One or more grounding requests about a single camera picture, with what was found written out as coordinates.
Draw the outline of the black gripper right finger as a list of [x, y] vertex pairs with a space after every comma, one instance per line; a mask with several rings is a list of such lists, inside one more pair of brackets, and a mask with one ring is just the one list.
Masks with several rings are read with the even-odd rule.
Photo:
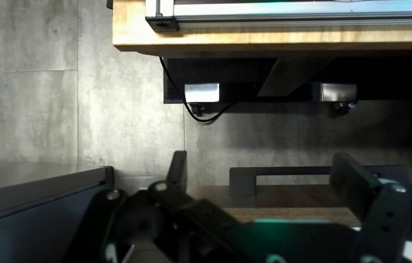
[[361, 165], [336, 154], [330, 186], [361, 222], [362, 230], [406, 230], [410, 221], [410, 187], [403, 165]]

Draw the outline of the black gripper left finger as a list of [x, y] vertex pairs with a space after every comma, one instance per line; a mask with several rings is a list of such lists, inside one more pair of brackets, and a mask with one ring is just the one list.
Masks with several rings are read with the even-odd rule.
[[175, 151], [166, 174], [166, 182], [179, 190], [187, 189], [187, 152]]

